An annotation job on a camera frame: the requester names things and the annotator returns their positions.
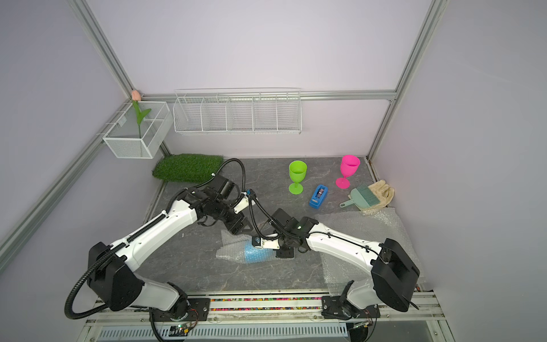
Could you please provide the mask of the blue plastic wine glass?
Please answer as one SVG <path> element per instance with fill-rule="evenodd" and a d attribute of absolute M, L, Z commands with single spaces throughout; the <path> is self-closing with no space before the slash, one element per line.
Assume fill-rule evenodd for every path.
<path fill-rule="evenodd" d="M 260 249 L 253 245 L 245 245 L 244 247 L 244 263 L 256 264 L 262 262 L 270 262 L 276 259 L 276 252 L 273 249 Z"/>

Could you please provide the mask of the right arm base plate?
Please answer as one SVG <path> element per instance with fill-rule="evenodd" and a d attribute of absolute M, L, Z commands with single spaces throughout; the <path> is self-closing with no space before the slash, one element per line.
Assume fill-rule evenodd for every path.
<path fill-rule="evenodd" d="M 358 309 L 349 301 L 343 301 L 341 296 L 322 296 L 321 316 L 325 319 L 347 321 L 350 319 L 377 319 L 380 317 L 379 308 L 375 305 L 365 309 Z"/>

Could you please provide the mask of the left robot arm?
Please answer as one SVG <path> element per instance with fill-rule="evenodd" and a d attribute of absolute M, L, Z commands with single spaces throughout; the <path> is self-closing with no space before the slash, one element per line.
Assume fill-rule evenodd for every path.
<path fill-rule="evenodd" d="M 110 245 L 94 245 L 88 254 L 88 269 L 75 283 L 64 304 L 64 314 L 76 320 L 104 309 L 113 312 L 128 307 L 149 308 L 164 312 L 169 319 L 180 321 L 191 311 L 187 294 L 172 283 L 159 283 L 135 274 L 143 262 L 169 239 L 193 224 L 206 225 L 206 220 L 222 222 L 233 234 L 246 225 L 243 209 L 249 206 L 246 183 L 230 199 L 236 185 L 219 172 L 202 184 L 183 188 L 174 195 L 158 216 L 141 228 Z M 84 285 L 88 285 L 103 305 L 85 312 L 75 312 L 74 302 Z"/>

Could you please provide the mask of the blue tape dispenser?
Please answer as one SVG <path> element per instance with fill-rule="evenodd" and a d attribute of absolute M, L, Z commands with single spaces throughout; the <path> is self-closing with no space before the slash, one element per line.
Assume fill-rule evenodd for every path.
<path fill-rule="evenodd" d="M 325 185 L 318 185 L 309 201 L 312 208 L 318 209 L 326 199 L 328 188 Z"/>

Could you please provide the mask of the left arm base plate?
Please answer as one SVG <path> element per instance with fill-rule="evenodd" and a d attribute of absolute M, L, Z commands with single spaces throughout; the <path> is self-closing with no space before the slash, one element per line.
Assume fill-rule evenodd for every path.
<path fill-rule="evenodd" d="M 206 297 L 189 298 L 185 301 L 179 301 L 169 311 L 152 309 L 152 317 L 156 322 L 182 322 L 206 321 L 211 300 Z"/>

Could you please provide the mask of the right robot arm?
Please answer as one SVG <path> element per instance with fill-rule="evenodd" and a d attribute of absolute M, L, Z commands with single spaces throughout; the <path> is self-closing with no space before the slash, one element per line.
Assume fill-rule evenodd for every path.
<path fill-rule="evenodd" d="M 259 228 L 259 241 L 254 247 L 274 249 L 279 252 L 307 251 L 324 253 L 347 262 L 372 278 L 372 284 L 350 281 L 340 296 L 339 304 L 356 309 L 383 303 L 399 312 L 407 312 L 412 302 L 420 270 L 399 242 L 387 238 L 384 242 L 358 239 L 327 227 L 311 217 L 297 220 L 282 209 L 269 214 L 258 201 L 253 190 L 245 192 L 249 214 L 254 227 L 254 207 L 266 215 L 273 227 L 273 235 L 264 235 Z"/>

